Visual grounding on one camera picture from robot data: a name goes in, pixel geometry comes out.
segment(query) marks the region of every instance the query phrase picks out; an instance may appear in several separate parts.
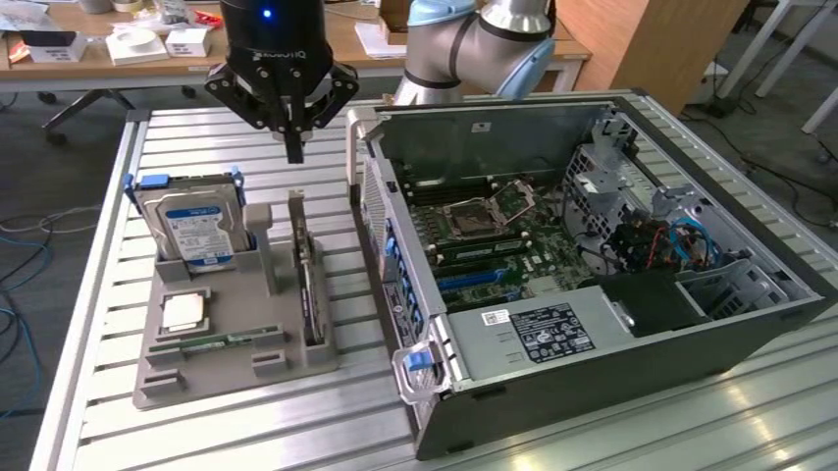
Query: white box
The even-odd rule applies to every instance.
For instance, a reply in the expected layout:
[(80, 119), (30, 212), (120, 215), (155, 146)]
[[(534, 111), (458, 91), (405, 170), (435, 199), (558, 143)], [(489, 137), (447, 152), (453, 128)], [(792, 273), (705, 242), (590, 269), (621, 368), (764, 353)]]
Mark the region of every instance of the white box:
[(715, 90), (722, 88), (722, 83), (729, 77), (729, 70), (715, 62), (711, 62), (705, 70), (702, 82), (698, 84), (693, 98), (687, 101), (687, 105), (702, 105), (713, 101)]
[(115, 32), (104, 39), (104, 43), (115, 66), (170, 59), (160, 37), (147, 29)]
[(22, 31), (34, 62), (79, 62), (88, 37), (76, 31)]
[(207, 57), (210, 34), (203, 27), (175, 29), (167, 38), (167, 50), (174, 57)]

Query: green circuit board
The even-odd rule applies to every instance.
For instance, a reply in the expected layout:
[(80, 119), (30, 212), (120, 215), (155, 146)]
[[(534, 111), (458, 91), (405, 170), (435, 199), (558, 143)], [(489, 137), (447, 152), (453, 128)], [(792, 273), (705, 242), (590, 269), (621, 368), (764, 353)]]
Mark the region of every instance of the green circuit board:
[[(506, 188), (493, 202), (471, 198), (410, 208), (423, 246), (438, 247), (426, 254), (450, 312), (571, 290), (594, 276), (573, 236), (557, 221), (555, 201), (541, 196), (550, 188), (530, 188), (525, 195)], [(511, 219), (507, 225), (498, 224), (501, 218)], [(493, 252), (499, 246), (514, 253)], [(462, 254), (469, 258), (457, 259)], [(497, 282), (443, 288), (449, 280), (499, 270), (503, 275)]]

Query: table surface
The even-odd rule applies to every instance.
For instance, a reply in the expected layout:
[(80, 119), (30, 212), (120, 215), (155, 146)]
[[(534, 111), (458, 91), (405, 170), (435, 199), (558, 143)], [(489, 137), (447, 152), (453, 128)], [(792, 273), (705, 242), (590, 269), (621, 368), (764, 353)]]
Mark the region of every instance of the table surface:
[[(838, 285), (836, 252), (659, 105), (627, 91), (606, 96), (615, 94), (630, 100), (766, 227)], [(304, 165), (290, 165), (270, 133), (254, 130), (223, 108), (158, 111), (148, 121), (127, 125), (34, 470), (679, 471), (766, 470), (792, 464), (798, 471), (836, 469), (838, 309), (772, 341), (725, 375), (450, 457), (417, 461), (346, 196), (345, 114), (346, 110), (315, 132)], [(638, 147), (637, 158), (662, 182), (685, 183), (685, 176), (641, 136)], [(340, 368), (138, 411), (131, 391), (156, 246), (122, 195), (122, 175), (207, 175), (234, 165), (246, 175), (247, 200), (272, 205), (272, 240), (290, 236), (288, 188), (306, 192), (308, 227), (326, 255)]]
[[(218, 4), (194, 5), (199, 11), (219, 13)], [(374, 7), (359, 4), (330, 5), (330, 10), (350, 15), (377, 20), (378, 11)], [(130, 14), (110, 12), (103, 15), (87, 15), (76, 4), (50, 5), (50, 15), (66, 30), (78, 30), (90, 35), (106, 36), (111, 33), (111, 25), (131, 20)], [(334, 50), (338, 62), (354, 66), (357, 69), (375, 69), (403, 67), (403, 59), (377, 60), (365, 53), (365, 48), (355, 33), (355, 23), (359, 20), (326, 14), (326, 32), (328, 43)], [(84, 58), (79, 63), (47, 63), (36, 64), (31, 58), (18, 64), (10, 64), (7, 49), (11, 44), (20, 41), (16, 34), (0, 39), (0, 79), (84, 79), (84, 78), (118, 78), (127, 76), (159, 76), (206, 74), (210, 66), (224, 62), (227, 54), (227, 36), (222, 30), (210, 34), (212, 49), (206, 58), (170, 58), (164, 61), (147, 62), (126, 66), (115, 66), (110, 61), (106, 44), (95, 43), (88, 46)], [(558, 39), (557, 59), (587, 59), (591, 52), (570, 36), (563, 27), (557, 28)]]

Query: motherboard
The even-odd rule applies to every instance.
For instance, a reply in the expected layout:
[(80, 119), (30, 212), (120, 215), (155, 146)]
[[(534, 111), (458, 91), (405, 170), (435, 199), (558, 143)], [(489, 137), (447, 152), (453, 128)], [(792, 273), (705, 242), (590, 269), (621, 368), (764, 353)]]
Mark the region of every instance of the motherboard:
[[(450, 202), (458, 195), (470, 197)], [(594, 276), (554, 184), (486, 181), (454, 194), (414, 189), (407, 199), (450, 313), (577, 289)]]

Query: red cable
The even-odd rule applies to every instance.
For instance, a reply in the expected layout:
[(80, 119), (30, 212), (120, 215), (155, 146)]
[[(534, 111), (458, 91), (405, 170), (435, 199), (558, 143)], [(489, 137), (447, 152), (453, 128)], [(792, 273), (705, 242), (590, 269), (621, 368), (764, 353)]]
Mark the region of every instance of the red cable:
[(646, 268), (650, 268), (653, 266), (653, 260), (655, 260), (655, 247), (658, 247), (658, 238), (661, 237), (662, 233), (663, 233), (663, 228), (658, 228), (658, 231), (655, 232), (655, 238), (653, 239), (653, 249), (650, 250), (650, 261), (646, 262)]

